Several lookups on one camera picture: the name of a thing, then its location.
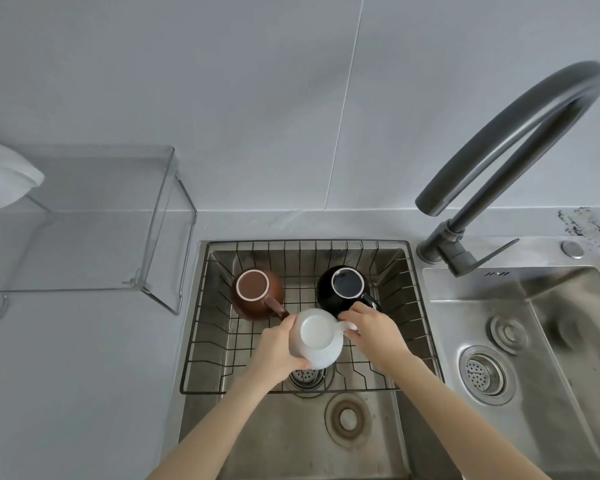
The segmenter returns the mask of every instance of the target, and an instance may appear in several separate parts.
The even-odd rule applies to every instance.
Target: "sink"
[[[560,244],[522,238],[460,278],[417,274],[448,386],[553,478],[600,478],[600,259]]]
[[[180,384],[185,395],[180,439],[244,371],[264,327],[279,322],[244,320],[228,300],[233,277],[254,266],[271,269],[283,279],[285,306],[291,313],[317,306],[315,284],[329,267],[357,268],[368,279],[372,295],[399,324],[411,350],[441,375],[406,242],[209,242],[202,245],[200,256],[200,281],[190,311],[192,328],[185,342]],[[347,416],[352,411],[353,419]],[[295,372],[264,398],[219,478],[403,479],[410,475],[461,478],[406,396],[345,339],[334,366]]]

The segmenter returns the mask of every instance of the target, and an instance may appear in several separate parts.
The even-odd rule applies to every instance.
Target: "hand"
[[[267,388],[267,392],[285,380],[293,371],[311,369],[311,362],[305,358],[293,357],[289,353],[289,331],[296,321],[289,315],[280,325],[266,328],[260,343],[251,357],[247,374],[252,380]]]
[[[384,313],[357,301],[338,318],[358,327],[358,331],[347,330],[344,334],[380,371],[392,378],[396,367],[400,367],[405,358],[413,357],[398,325]]]

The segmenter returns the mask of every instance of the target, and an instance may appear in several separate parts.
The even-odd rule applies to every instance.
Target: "gray faucet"
[[[551,74],[490,120],[433,177],[416,199],[416,206],[437,216],[478,175],[520,138],[535,131],[504,162],[489,181],[458,211],[419,243],[420,259],[442,259],[457,277],[470,273],[519,241],[514,239],[487,257],[476,260],[460,243],[464,229],[540,159],[600,96],[600,63],[585,61]]]

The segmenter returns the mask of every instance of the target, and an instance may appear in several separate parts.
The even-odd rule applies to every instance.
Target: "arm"
[[[235,439],[262,398],[292,371],[311,368],[307,359],[289,354],[289,330],[295,319],[291,315],[279,326],[262,332],[245,373],[147,480],[217,477]]]
[[[358,331],[348,338],[400,386],[469,480],[548,480],[480,414],[444,385],[421,359],[409,352],[396,323],[387,315],[355,303],[339,318]]]

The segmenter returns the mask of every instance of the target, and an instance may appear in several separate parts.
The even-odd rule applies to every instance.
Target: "dish rack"
[[[65,290],[140,291],[179,314],[197,211],[174,148],[15,149],[45,180],[0,210],[0,318],[15,293]]]
[[[280,323],[242,318],[230,301],[231,283],[245,269],[276,273],[291,314],[318,307],[320,275],[340,264],[368,279],[370,292],[397,324],[409,349],[439,377],[440,364],[420,301],[413,259],[403,241],[240,241],[209,242],[193,311],[180,392],[224,394],[245,370],[262,331]],[[272,393],[320,394],[325,391],[380,391],[395,384],[368,361],[349,339],[336,363],[322,371],[296,371]]]

